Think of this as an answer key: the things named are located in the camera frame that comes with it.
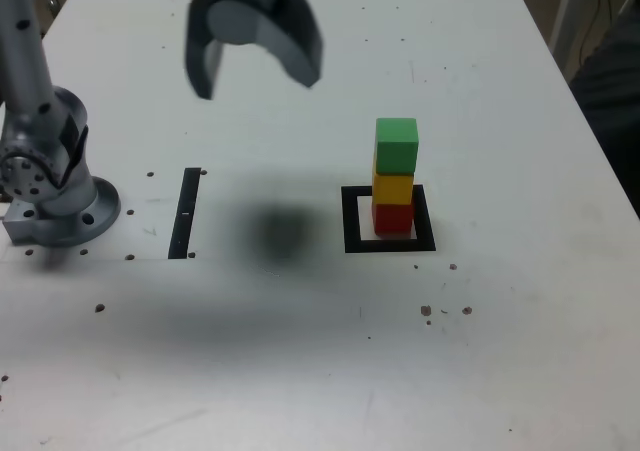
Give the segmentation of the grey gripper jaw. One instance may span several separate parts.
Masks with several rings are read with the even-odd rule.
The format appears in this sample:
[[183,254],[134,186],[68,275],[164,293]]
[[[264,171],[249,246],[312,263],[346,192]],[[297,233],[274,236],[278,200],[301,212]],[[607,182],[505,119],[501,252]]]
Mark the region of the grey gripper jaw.
[[323,42],[306,0],[216,0],[206,13],[212,41],[205,69],[217,77],[226,45],[256,45],[276,58],[288,76],[310,88],[321,77]]
[[208,15],[217,0],[191,0],[187,15],[185,70],[195,94],[212,100],[222,46],[210,29]]

